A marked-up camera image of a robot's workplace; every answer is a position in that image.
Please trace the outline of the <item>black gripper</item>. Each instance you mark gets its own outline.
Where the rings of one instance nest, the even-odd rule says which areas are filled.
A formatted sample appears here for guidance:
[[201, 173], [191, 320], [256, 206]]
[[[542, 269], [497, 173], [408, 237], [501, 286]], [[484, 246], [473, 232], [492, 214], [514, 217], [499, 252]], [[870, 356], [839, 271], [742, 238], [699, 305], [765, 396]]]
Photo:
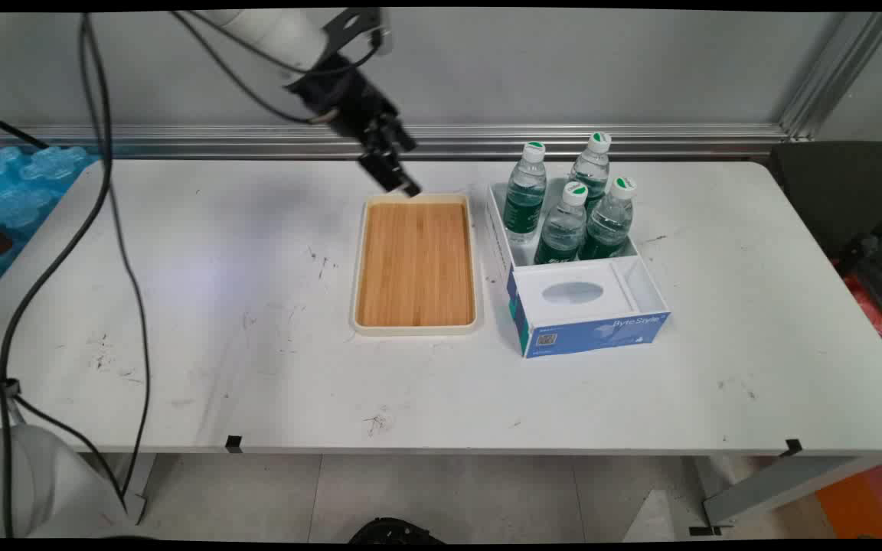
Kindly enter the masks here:
[[403, 126], [399, 109], [346, 56], [330, 55], [316, 72], [298, 77], [285, 90], [336, 135], [361, 144], [358, 164], [383, 191], [420, 195], [421, 187], [403, 168], [397, 150], [410, 152], [419, 143]]

